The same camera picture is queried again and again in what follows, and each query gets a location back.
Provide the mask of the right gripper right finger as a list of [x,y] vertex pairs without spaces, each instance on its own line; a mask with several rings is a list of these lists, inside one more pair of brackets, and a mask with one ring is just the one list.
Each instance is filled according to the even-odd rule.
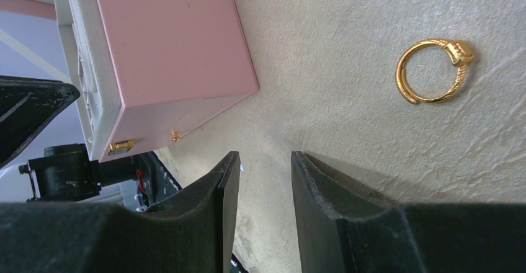
[[525,205],[394,204],[294,151],[303,272],[524,272]]

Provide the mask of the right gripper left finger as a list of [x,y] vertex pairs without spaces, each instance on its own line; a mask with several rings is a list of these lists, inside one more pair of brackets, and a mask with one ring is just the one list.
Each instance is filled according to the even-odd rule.
[[2,272],[228,272],[239,153],[145,212],[116,204],[1,205]]

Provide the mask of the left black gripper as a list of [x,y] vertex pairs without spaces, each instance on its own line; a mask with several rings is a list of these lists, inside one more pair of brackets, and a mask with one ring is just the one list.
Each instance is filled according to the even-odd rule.
[[[80,95],[61,81],[1,76],[1,167]],[[32,202],[111,202],[144,212],[181,189],[153,152],[100,163],[89,160],[84,144],[45,148],[19,172],[29,176]]]

